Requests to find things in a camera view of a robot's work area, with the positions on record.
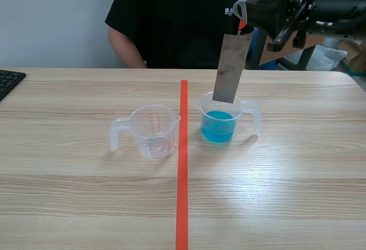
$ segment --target black keyboard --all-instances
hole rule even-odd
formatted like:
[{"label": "black keyboard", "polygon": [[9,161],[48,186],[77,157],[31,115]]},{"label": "black keyboard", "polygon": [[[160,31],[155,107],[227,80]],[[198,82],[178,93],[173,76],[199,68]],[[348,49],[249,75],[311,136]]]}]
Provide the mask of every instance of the black keyboard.
[{"label": "black keyboard", "polygon": [[0,101],[26,77],[25,73],[0,70]]}]

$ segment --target person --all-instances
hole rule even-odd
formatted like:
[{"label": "person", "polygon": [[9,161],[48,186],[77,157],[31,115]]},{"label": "person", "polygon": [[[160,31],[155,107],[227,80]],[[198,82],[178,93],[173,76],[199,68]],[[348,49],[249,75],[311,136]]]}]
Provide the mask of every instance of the person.
[{"label": "person", "polygon": [[236,1],[114,0],[108,39],[129,68],[217,69],[224,34],[238,34]]}]

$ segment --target metal plate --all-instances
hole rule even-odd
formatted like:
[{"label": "metal plate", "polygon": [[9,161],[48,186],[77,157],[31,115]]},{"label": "metal plate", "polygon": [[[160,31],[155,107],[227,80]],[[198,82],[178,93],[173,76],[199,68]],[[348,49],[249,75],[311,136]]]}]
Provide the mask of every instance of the metal plate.
[{"label": "metal plate", "polygon": [[244,35],[224,35],[213,100],[234,102],[251,40],[251,37]]}]

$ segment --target blue liquid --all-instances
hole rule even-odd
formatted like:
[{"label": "blue liquid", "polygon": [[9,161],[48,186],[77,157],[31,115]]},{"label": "blue liquid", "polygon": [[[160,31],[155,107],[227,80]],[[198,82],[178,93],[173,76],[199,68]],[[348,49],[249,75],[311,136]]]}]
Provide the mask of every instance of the blue liquid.
[{"label": "blue liquid", "polygon": [[235,120],[233,117],[222,111],[212,111],[202,118],[202,134],[213,142],[225,142],[231,139],[235,131]]}]

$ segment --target red tape line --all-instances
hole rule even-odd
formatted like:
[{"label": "red tape line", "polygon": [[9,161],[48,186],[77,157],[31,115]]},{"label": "red tape line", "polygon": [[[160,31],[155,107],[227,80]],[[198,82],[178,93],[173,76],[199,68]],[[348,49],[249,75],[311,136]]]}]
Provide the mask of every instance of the red tape line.
[{"label": "red tape line", "polygon": [[181,83],[176,250],[188,250],[188,81]]}]

